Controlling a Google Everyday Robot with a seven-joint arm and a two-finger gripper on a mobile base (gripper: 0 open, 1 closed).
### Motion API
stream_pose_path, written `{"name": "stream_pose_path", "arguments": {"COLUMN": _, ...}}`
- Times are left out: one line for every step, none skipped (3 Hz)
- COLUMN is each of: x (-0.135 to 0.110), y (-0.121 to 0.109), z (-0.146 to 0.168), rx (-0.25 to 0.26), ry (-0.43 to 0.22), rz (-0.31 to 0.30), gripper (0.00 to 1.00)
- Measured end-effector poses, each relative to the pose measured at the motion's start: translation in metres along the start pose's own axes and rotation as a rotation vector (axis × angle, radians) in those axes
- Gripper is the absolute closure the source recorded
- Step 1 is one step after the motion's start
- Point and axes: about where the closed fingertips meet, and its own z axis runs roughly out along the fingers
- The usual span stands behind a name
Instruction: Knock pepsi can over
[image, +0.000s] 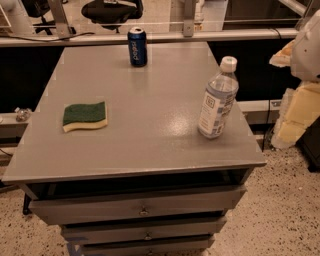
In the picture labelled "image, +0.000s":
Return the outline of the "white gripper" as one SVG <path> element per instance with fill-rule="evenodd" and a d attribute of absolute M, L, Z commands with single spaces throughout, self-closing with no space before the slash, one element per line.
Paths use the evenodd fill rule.
<path fill-rule="evenodd" d="M 297 89 L 287 88 L 281 100 L 271 144 L 277 149 L 294 146 L 320 117 L 320 10 L 299 30 L 295 41 L 274 54 L 269 63 L 290 67 L 291 74 L 301 81 Z"/>

